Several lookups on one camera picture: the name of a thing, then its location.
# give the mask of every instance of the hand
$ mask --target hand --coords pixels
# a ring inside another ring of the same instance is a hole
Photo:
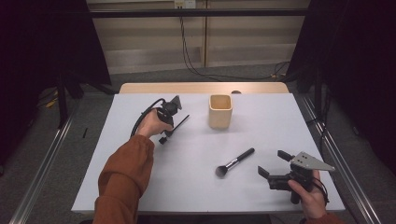
[[[157,116],[157,109],[152,109],[137,127],[136,134],[150,138],[152,135],[162,133],[164,130],[172,131],[170,124],[162,122]]]
[[[313,176],[314,178],[320,180],[318,170],[313,171]],[[321,186],[317,180],[314,179],[314,181],[319,186]],[[314,186],[313,189],[308,192],[294,180],[289,180],[288,184],[296,193],[300,195],[301,205],[306,219],[320,218],[327,214],[326,203],[324,202],[323,194],[317,187]]]

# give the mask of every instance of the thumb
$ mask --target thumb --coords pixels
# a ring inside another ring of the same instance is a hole
[[[289,180],[288,184],[292,190],[300,195],[303,201],[309,198],[309,193],[295,180]]]

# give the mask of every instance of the beige container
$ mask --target beige container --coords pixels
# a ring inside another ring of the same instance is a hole
[[[230,95],[211,95],[209,98],[209,126],[226,129],[230,126],[233,101]]]

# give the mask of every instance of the white tabletop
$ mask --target white tabletop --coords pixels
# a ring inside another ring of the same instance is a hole
[[[72,211],[92,213],[98,197],[97,179],[107,158],[129,139],[140,113],[159,98],[170,101],[174,93],[116,95],[92,161]],[[319,158],[317,147],[294,97],[289,93],[233,94],[233,116],[228,130],[207,124],[209,94],[179,94],[183,109],[175,124],[187,115],[168,141],[153,136],[154,166],[148,189],[139,203],[142,214],[245,214],[301,211],[290,202],[290,192],[269,189],[257,167],[271,175],[285,175],[290,164],[277,156],[304,151]],[[256,151],[237,164],[223,179],[217,166],[224,165],[250,147]],[[334,183],[320,172],[328,192],[329,211],[344,210]]]

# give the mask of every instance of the brush handle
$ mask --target brush handle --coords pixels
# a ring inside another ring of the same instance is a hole
[[[244,158],[246,158],[247,156],[249,156],[250,154],[252,154],[254,152],[254,148],[251,147],[250,149],[248,149],[246,152],[244,152],[242,155],[238,156],[236,159],[238,161],[242,161]]]

